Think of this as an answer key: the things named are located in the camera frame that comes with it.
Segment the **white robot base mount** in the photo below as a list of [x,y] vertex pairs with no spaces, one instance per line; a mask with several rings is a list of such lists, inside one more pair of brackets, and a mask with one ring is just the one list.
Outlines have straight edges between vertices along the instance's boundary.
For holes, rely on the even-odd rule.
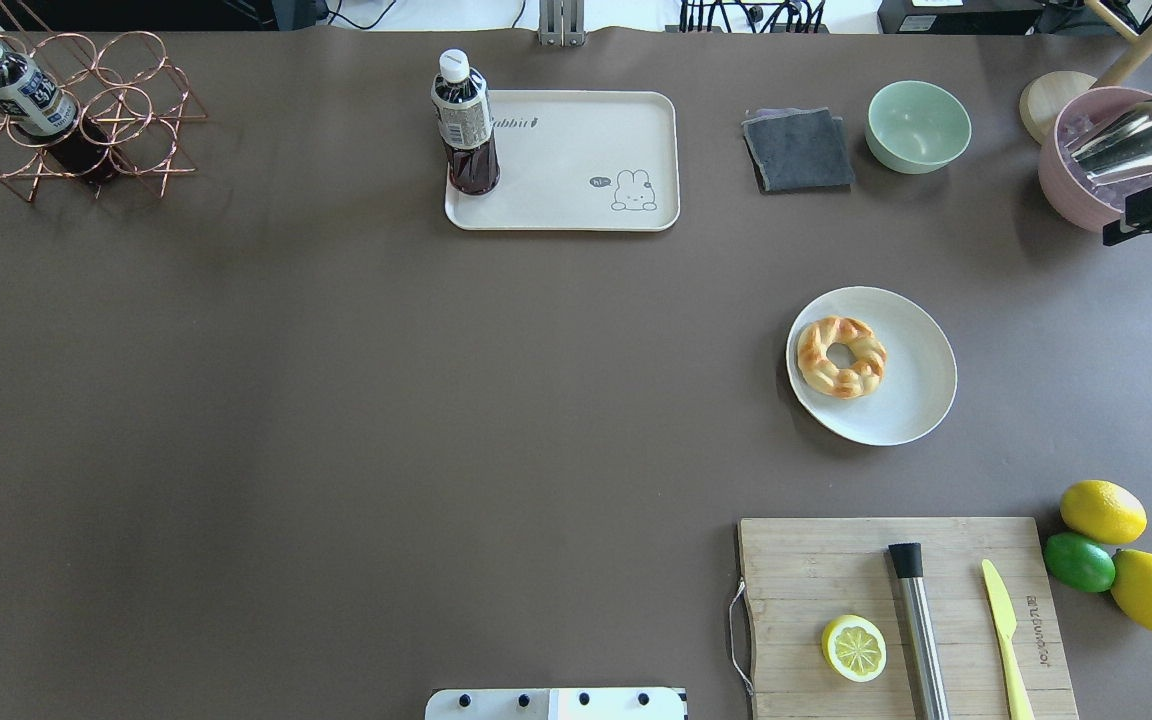
[[687,719],[684,689],[664,685],[442,689],[425,719]]

